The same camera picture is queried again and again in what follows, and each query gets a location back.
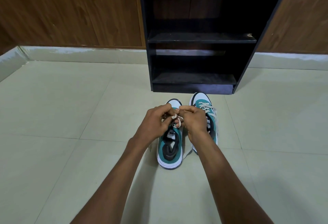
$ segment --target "sneaker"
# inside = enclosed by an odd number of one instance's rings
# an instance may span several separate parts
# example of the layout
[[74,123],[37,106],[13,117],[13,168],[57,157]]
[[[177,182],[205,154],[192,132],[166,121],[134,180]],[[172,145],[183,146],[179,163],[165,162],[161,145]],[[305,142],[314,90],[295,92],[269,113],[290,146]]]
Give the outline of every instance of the sneaker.
[[190,99],[190,106],[195,106],[205,110],[207,118],[207,131],[210,134],[213,141],[217,144],[217,131],[216,131],[216,111],[212,106],[212,103],[208,96],[201,92],[196,92]]
[[[178,99],[171,99],[167,103],[170,103],[174,109],[182,105]],[[172,123],[159,138],[157,161],[164,169],[173,170],[182,163],[182,129],[182,127],[176,128]]]

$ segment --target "white tile floor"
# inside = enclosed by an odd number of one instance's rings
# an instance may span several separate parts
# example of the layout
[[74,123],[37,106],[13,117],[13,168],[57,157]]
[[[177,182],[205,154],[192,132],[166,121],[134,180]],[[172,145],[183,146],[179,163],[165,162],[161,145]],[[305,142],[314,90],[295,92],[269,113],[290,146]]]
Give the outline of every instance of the white tile floor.
[[[69,223],[146,110],[190,96],[151,92],[146,65],[29,62],[0,82],[0,222]],[[209,97],[219,147],[273,221],[327,223],[328,71],[249,68],[234,95]],[[154,151],[122,223],[219,223],[198,156],[167,171]]]

